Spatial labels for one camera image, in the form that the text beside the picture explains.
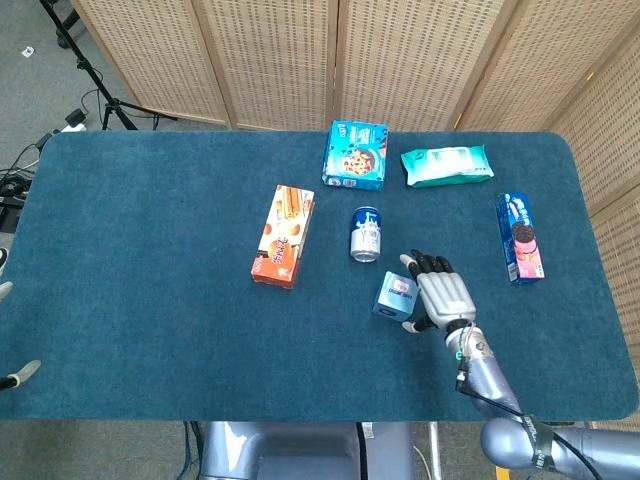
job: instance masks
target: small box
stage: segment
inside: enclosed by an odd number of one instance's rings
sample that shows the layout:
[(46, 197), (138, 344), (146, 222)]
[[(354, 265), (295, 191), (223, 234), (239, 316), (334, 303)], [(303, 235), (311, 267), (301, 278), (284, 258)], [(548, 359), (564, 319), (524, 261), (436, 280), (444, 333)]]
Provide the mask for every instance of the small box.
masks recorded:
[(313, 192), (278, 185), (253, 261), (256, 282), (293, 288), (313, 211)]
[(509, 281), (514, 284), (544, 278), (540, 248), (529, 200), (524, 193), (503, 193), (496, 205)]
[(402, 322), (411, 316), (418, 296), (416, 282), (387, 272), (376, 295), (373, 313)]
[(386, 125), (336, 120), (329, 130), (322, 181), (336, 187), (382, 190)]

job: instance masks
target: tripod stand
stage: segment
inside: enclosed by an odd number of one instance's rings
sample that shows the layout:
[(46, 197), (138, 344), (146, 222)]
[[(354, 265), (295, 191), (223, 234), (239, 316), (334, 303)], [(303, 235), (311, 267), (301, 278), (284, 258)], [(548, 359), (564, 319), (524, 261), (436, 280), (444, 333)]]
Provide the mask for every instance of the tripod stand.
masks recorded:
[(104, 95), (104, 98), (107, 101), (105, 104), (104, 118), (102, 119), (102, 130), (107, 129), (107, 126), (109, 124), (109, 117), (111, 116), (112, 113), (115, 114), (120, 119), (120, 121), (122, 122), (122, 124), (125, 126), (127, 130), (138, 129), (135, 126), (135, 124), (131, 121), (131, 119), (127, 117), (127, 114), (124, 112), (124, 110), (122, 110), (122, 107), (132, 108), (140, 112), (149, 113), (151, 115), (155, 115), (156, 118), (162, 117), (162, 118), (168, 118), (169, 120), (177, 120), (176, 117), (165, 115), (163, 113), (156, 112), (148, 108), (140, 107), (138, 105), (133, 105), (132, 103), (123, 102), (118, 98), (112, 97), (111, 94), (109, 93), (109, 90), (107, 90), (107, 87), (105, 87), (104, 83), (102, 83), (102, 79), (96, 74), (96, 70), (93, 68), (89, 60), (87, 60), (87, 58), (82, 54), (82, 52), (78, 48), (78, 45), (76, 45), (76, 43), (73, 41), (73, 38), (71, 38), (71, 35), (69, 35), (69, 31), (65, 28), (60, 18), (58, 18), (58, 16), (56, 15), (56, 12), (53, 10), (53, 7), (49, 3), (49, 0), (40, 0), (40, 4), (47, 11), (47, 14), (51, 17), (51, 20), (53, 20), (53, 23), (55, 23), (57, 28), (57, 34), (62, 38), (64, 38), (64, 40), (67, 42), (67, 44), (75, 54), (76, 58), (78, 59), (77, 61), (78, 68), (86, 71), (89, 74), (89, 76), (91, 77), (91, 80), (93, 80), (93, 83), (95, 83), (96, 87), (98, 87), (98, 91), (102, 95)]

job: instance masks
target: wicker panel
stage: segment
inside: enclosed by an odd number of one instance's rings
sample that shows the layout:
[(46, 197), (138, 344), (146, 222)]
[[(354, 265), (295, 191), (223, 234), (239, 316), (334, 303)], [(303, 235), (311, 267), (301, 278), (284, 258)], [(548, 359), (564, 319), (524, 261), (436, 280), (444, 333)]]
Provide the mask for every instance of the wicker panel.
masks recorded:
[(445, 129), (502, 3), (349, 0), (336, 116)]
[(640, 33), (552, 127), (571, 145), (590, 208), (636, 177), (640, 183)]
[(227, 118), (189, 0), (76, 0), (125, 81), (148, 108)]
[[(595, 224), (594, 232), (637, 376), (640, 373), (640, 245), (637, 242), (640, 237), (640, 198)], [(623, 423), (598, 422), (596, 426), (640, 430), (640, 415), (636, 414)]]
[(330, 2), (197, 0), (238, 126), (326, 128)]
[(638, 0), (531, 0), (487, 71), (461, 127), (537, 130), (633, 15)]

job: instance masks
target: gray carpet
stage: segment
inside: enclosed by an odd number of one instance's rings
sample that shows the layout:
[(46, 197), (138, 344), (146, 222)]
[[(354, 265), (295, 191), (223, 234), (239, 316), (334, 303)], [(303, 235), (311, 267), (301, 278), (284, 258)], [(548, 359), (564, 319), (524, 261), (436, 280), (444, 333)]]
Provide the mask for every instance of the gray carpet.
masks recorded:
[[(71, 6), (68, 0), (63, 0), (55, 5), (55, 9), (64, 18)], [(119, 77), (82, 23), (76, 24), (71, 32), (87, 58), (103, 72), (111, 93), (129, 100)], [(26, 46), (35, 49), (29, 58), (20, 54)], [(0, 3), (0, 61), (3, 66), (0, 75), (0, 168), (7, 168), (24, 146), (36, 142), (46, 132), (63, 128), (64, 117), (80, 107), (80, 97), (94, 85), (85, 72), (76, 69), (73, 54), (58, 47), (54, 26), (35, 0)], [(89, 110), (87, 127), (98, 129), (96, 95), (87, 96), (85, 105)], [(149, 118), (133, 120), (141, 129), (151, 127)], [(110, 127), (122, 129), (116, 118), (112, 119)], [(159, 124), (159, 130), (219, 128), (187, 120), (161, 120)], [(34, 152), (27, 152), (20, 165), (36, 160)], [(11, 235), (0, 234), (0, 246), (8, 247), (11, 241)], [(440, 425), (443, 478), (495, 478), (495, 468), (479, 447), (480, 428), (476, 423)], [(428, 458), (426, 424), (414, 425), (413, 431), (416, 445)], [(180, 471), (183, 456), (180, 422), (0, 421), (3, 479), (171, 479)], [(427, 478), (421, 462), (416, 462), (416, 469), (419, 480)], [(192, 468), (189, 473), (188, 478), (194, 478), (196, 469)], [(512, 478), (523, 480), (526, 475), (514, 473)]]

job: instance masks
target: table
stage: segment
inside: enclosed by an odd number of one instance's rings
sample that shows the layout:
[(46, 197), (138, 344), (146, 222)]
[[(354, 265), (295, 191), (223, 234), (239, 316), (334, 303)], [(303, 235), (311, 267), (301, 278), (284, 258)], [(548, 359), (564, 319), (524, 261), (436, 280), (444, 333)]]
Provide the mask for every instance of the table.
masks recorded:
[[(472, 420), (444, 335), (371, 315), (411, 248), (447, 256), (522, 408), (623, 417), (636, 382), (566, 143), (550, 133), (391, 133), (382, 192), (328, 187), (321, 132), (85, 132), (51, 139), (3, 280), (6, 418)], [(495, 178), (414, 190), (400, 154), (484, 144)], [(277, 183), (314, 190), (295, 289), (249, 271)], [(529, 195), (547, 278), (511, 286), (495, 214)], [(356, 207), (382, 255), (348, 254)]]

